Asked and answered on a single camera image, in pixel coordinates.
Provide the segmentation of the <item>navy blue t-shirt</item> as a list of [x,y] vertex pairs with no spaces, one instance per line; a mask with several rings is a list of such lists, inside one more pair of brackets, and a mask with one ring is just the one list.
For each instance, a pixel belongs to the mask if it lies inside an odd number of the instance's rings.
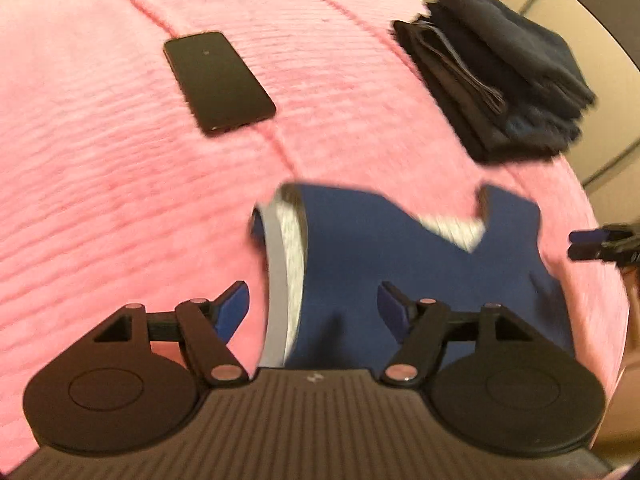
[[503,188],[480,189],[485,231],[463,249],[386,197],[291,183],[254,210],[265,247],[268,321],[260,365],[381,373],[399,327],[378,314],[378,288],[434,298],[456,311],[504,304],[566,352],[574,351],[560,283],[538,249],[536,204]]

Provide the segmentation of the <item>folded dark clothes stack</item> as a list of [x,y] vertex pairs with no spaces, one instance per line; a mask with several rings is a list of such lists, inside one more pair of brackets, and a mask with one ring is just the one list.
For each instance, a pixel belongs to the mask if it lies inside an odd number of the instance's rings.
[[556,32],[500,0],[434,0],[393,32],[474,160],[549,159],[597,101]]

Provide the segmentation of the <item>pink bed blanket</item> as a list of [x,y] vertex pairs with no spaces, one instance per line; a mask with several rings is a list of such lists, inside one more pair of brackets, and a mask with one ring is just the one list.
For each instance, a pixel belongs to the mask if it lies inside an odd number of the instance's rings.
[[[372,188],[422,216],[472,217],[486,182],[538,204],[579,359],[617,385],[628,301],[618,273],[567,260],[596,223],[568,162],[478,166],[390,25],[421,0],[1,0],[1,468],[35,451],[32,376],[127,302],[169,310],[250,286],[231,347],[258,361],[255,204],[289,180]],[[203,136],[163,46],[219,30],[277,115]]]

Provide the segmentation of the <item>black smartphone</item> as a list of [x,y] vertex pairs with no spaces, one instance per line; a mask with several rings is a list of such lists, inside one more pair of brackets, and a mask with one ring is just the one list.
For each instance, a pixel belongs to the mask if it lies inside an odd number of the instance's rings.
[[164,43],[165,58],[206,136],[273,118],[276,104],[221,32]]

